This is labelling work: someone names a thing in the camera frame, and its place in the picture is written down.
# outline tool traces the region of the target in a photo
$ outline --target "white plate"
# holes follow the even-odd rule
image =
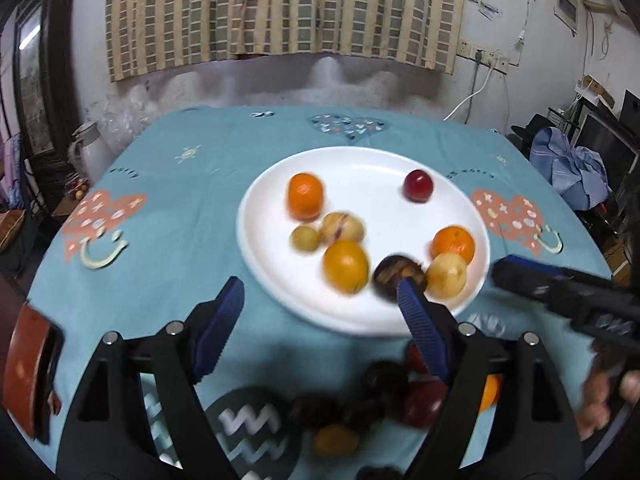
[[[407,201],[402,182],[420,169],[433,179],[425,204]],[[286,190],[297,173],[313,173],[324,182],[322,216],[350,211],[364,220],[362,246],[370,271],[390,254],[411,256],[425,267],[437,231],[458,224],[474,237],[476,255],[467,269],[464,290],[444,301],[454,315],[476,297],[489,269],[489,238],[471,200],[450,180],[410,158],[370,148],[319,148],[292,155],[265,170],[249,186],[238,209],[238,244],[260,284],[287,308],[326,328],[359,335],[407,335],[400,310],[374,293],[372,283],[355,296],[330,288],[322,276],[323,248],[303,254],[289,235],[300,224],[287,213]]]

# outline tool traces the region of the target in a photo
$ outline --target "power outlet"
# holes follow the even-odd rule
[[[506,75],[509,71],[509,63],[511,60],[508,57],[498,57],[495,63],[495,70]]]
[[[471,43],[469,43],[468,41],[460,40],[458,42],[458,52],[457,52],[457,54],[460,57],[471,57],[471,48],[472,47],[473,47],[473,45],[471,45]]]
[[[508,57],[500,56],[498,52],[492,52],[486,48],[474,45],[470,41],[460,40],[458,42],[457,54],[460,57],[466,57],[472,61],[478,60],[479,54],[480,64],[485,66],[493,66],[494,70],[503,74],[509,69],[510,60]]]

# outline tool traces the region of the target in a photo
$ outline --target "red apple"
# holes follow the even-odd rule
[[[438,420],[438,413],[447,397],[447,385],[439,380],[409,383],[404,402],[404,423],[427,430]]]
[[[427,202],[433,193],[433,180],[423,170],[413,170],[404,178],[402,193],[412,202]]]
[[[404,348],[404,367],[419,374],[428,374],[427,365],[424,364],[418,347],[413,341],[409,341]]]

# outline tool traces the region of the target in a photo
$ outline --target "pink heart pattern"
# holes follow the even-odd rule
[[[540,209],[522,195],[508,201],[488,189],[476,189],[471,195],[486,228],[512,242],[517,242],[540,256],[540,244],[535,234],[545,225]]]
[[[137,213],[146,202],[146,195],[125,195],[111,201],[108,191],[97,189],[78,204],[62,226],[65,240],[65,263],[80,250],[80,240],[97,240],[98,229],[114,230],[125,219]]]

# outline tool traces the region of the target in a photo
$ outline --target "checkered curtain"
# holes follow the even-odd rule
[[[452,73],[464,0],[106,0],[112,81],[243,54],[329,52]]]

